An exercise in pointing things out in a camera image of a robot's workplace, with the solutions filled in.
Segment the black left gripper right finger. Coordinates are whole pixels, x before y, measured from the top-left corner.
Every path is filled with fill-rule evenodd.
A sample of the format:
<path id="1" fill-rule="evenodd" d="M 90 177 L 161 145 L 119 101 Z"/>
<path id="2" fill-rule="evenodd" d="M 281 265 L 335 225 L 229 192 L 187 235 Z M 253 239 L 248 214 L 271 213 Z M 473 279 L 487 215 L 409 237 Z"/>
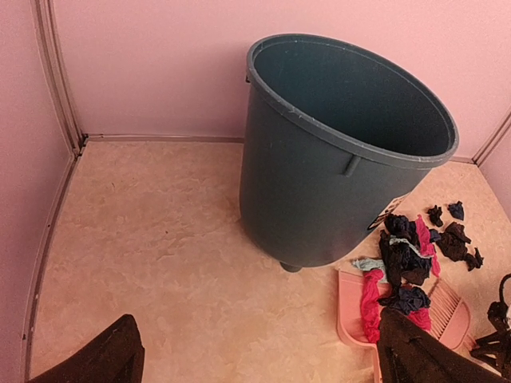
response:
<path id="1" fill-rule="evenodd" d="M 506 381 L 447 348 L 397 310 L 382 310 L 379 330 L 377 350 L 384 382 Z"/>

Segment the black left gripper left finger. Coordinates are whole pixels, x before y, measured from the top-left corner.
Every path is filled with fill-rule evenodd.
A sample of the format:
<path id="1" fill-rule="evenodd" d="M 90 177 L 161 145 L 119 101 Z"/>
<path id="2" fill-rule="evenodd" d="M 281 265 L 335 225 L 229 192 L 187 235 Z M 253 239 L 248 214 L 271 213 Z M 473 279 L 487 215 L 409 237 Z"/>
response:
<path id="1" fill-rule="evenodd" d="M 120 316 L 71 357 L 32 382 L 140 382 L 145 348 L 135 318 Z"/>

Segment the pink plastic dustpan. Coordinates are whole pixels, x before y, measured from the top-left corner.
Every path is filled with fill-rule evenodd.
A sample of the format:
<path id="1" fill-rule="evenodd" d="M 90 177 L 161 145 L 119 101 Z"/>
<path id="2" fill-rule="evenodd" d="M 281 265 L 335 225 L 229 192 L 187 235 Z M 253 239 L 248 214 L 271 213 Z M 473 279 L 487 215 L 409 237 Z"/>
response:
<path id="1" fill-rule="evenodd" d="M 339 272 L 337 331 L 341 341 L 349 346 L 375 349 L 376 345 L 367 341 L 362 329 L 360 314 L 362 285 L 363 276 L 350 274 L 346 271 Z M 474 339 L 469 334 L 468 340 L 462 347 L 468 349 L 472 346 L 474 346 Z"/>

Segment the magenta scrap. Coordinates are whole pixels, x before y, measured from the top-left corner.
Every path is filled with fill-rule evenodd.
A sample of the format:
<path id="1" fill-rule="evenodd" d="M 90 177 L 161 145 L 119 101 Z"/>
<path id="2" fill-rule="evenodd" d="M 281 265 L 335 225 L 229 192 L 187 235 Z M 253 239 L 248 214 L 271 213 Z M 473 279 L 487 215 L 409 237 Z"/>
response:
<path id="1" fill-rule="evenodd" d="M 363 333 L 369 343 L 377 343 L 380 338 L 379 290 L 378 284 L 384 273 L 380 269 L 367 271 L 363 275 L 360 314 Z"/>

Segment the pink hand brush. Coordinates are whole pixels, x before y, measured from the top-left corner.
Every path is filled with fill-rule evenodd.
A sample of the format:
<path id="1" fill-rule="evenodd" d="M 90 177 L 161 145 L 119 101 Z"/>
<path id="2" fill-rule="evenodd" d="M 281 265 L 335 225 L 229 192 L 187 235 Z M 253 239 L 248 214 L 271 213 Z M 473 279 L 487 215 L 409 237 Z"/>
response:
<path id="1" fill-rule="evenodd" d="M 430 294 L 429 333 L 447 348 L 459 350 L 468 340 L 471 313 L 465 300 L 439 278 Z"/>

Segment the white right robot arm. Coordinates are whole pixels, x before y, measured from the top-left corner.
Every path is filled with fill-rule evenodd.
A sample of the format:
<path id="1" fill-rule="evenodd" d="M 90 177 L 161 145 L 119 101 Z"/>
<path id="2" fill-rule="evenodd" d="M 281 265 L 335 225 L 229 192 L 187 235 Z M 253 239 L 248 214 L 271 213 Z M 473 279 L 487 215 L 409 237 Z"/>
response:
<path id="1" fill-rule="evenodd" d="M 492 302 L 487 318 L 495 331 L 475 340 L 470 356 L 486 363 L 507 380 L 510 380 L 510 305 L 505 301 L 505 284 L 510 274 L 505 275 L 499 286 L 499 300 Z"/>

